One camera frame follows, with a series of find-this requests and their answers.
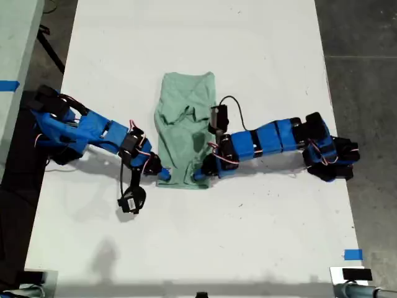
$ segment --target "blue tape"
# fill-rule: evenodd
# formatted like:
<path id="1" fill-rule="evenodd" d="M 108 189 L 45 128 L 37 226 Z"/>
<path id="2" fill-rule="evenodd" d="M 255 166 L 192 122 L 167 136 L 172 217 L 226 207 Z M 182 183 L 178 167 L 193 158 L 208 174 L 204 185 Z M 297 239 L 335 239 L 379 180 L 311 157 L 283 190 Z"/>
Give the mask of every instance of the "blue tape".
<path id="1" fill-rule="evenodd" d="M 0 81 L 0 91 L 15 92 L 18 87 L 18 81 Z"/>
<path id="2" fill-rule="evenodd" d="M 362 250 L 345 250 L 345 261 L 362 261 Z"/>

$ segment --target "red wire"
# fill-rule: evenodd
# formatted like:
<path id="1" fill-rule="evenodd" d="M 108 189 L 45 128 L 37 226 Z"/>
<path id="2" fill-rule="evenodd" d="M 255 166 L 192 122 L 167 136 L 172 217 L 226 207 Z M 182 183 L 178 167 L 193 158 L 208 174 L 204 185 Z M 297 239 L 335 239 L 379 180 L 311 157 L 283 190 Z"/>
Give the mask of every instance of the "red wire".
<path id="1" fill-rule="evenodd" d="M 225 162 L 227 162 L 227 163 L 231 163 L 231 164 L 233 164 L 233 165 L 238 165 L 238 164 L 239 164 L 238 161 L 228 160 L 228 159 L 226 159 L 226 158 L 224 158 L 224 157 L 222 157 L 222 156 L 220 156 L 220 155 L 217 155 L 217 154 L 215 153 L 215 150 L 216 150 L 216 148 L 213 148 L 213 149 L 212 149 L 212 154 L 213 154 L 215 157 L 219 158 L 220 160 L 223 160 L 223 161 L 225 161 Z"/>
<path id="2" fill-rule="evenodd" d="M 40 134 L 38 134 L 37 137 L 35 138 L 35 145 L 34 145 L 34 147 L 36 147 L 37 140 L 38 140 L 38 138 L 40 138 L 41 135 L 43 135 L 43 134 L 40 133 Z"/>
<path id="3" fill-rule="evenodd" d="M 141 153 L 141 154 L 143 154 L 143 155 L 151 156 L 150 153 L 143 152 L 143 151 L 141 151 L 141 150 L 139 150 L 139 149 L 136 149 L 136 150 L 137 150 L 137 152 L 139 152 L 139 153 Z"/>
<path id="4" fill-rule="evenodd" d="M 322 163 L 323 165 L 327 166 L 328 164 L 333 164 L 333 163 L 335 163 L 335 162 L 338 161 L 338 159 L 339 159 L 338 156 L 335 157 L 335 160 L 334 160 L 334 161 L 327 161 L 327 160 L 325 159 L 325 157 L 321 154 L 321 151 L 320 151 L 320 149 L 318 148 L 317 144 L 316 144 L 314 141 L 310 140 L 310 139 L 308 139 L 308 140 L 309 140 L 309 142 L 312 144 L 313 148 L 320 154 L 320 156 L 321 156 L 321 163 Z"/>
<path id="5" fill-rule="evenodd" d="M 210 146 L 212 148 L 218 148 L 218 144 L 215 144 L 213 142 L 208 142 L 207 144 L 208 144 L 208 146 Z"/>
<path id="6" fill-rule="evenodd" d="M 146 163 L 143 165 L 143 168 L 142 168 L 142 173 L 144 173 L 144 172 L 145 172 L 146 165 L 148 164 L 148 162 L 149 162 L 150 158 L 151 158 L 151 157 L 149 157 L 149 158 L 148 158 L 148 160 L 146 160 Z"/>
<path id="7" fill-rule="evenodd" d="M 130 130 L 128 131 L 128 132 L 130 132 L 131 130 L 132 130 L 132 127 L 136 127 L 136 128 L 138 128 L 136 125 L 135 125 L 135 122 L 134 122 L 134 120 L 132 120 L 132 119 L 130 119 Z M 143 134 L 143 137 L 142 137 L 142 140 L 141 140 L 141 142 L 139 143 L 139 147 L 142 147 L 142 143 L 143 143 L 143 141 L 145 140 L 145 138 L 146 138 L 146 134 L 144 133 Z"/>

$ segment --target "mint green fabric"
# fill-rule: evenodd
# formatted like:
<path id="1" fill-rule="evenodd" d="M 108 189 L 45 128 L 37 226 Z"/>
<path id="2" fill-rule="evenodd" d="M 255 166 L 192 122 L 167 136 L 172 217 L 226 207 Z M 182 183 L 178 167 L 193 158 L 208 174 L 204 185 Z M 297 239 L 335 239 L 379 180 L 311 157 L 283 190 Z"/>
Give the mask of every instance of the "mint green fabric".
<path id="1" fill-rule="evenodd" d="M 195 182 L 192 175 L 211 152 L 207 142 L 215 140 L 208 132 L 210 109 L 214 105 L 213 73 L 164 75 L 154 121 L 159 132 L 161 164 L 170 169 L 171 180 L 158 180 L 158 186 L 185 189 L 209 186 L 208 179 Z"/>

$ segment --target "gray concrete floor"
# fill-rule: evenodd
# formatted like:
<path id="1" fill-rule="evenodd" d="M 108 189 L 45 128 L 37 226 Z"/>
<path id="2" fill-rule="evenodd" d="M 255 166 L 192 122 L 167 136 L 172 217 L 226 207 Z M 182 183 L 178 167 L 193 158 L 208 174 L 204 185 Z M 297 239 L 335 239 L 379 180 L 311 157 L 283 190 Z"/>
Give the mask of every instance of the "gray concrete floor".
<path id="1" fill-rule="evenodd" d="M 77 0 L 55 0 L 48 38 L 66 61 Z M 348 182 L 364 263 L 374 284 L 397 289 L 397 1 L 316 0 L 339 135 L 360 145 Z M 62 75 L 36 43 L 25 89 L 60 88 Z"/>

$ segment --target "dark floor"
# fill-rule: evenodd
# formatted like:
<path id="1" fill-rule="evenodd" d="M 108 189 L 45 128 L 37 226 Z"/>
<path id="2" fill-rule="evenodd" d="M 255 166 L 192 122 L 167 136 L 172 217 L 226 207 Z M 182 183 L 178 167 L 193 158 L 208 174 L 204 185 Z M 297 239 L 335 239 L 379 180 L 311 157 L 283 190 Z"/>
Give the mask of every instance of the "dark floor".
<path id="1" fill-rule="evenodd" d="M 49 40 L 65 61 L 77 0 L 55 1 L 58 9 L 44 15 L 42 24 L 51 29 Z M 397 0 L 316 0 L 316 6 L 337 129 L 358 141 L 362 156 L 348 182 L 359 246 L 375 284 L 397 289 Z M 62 75 L 36 43 L 25 90 L 42 83 L 59 89 L 61 82 Z M 16 134 L 30 121 L 21 111 Z M 13 154 L 24 157 L 19 164 L 9 161 L 3 181 L 8 189 L 0 193 L 0 234 L 5 239 L 3 247 L 0 243 L 0 279 L 8 283 L 13 276 L 4 272 L 23 268 L 45 160 L 16 134 Z M 13 184 L 15 175 L 24 183 Z M 12 213 L 2 212 L 5 208 Z M 7 262 L 1 260 L 4 255 Z"/>

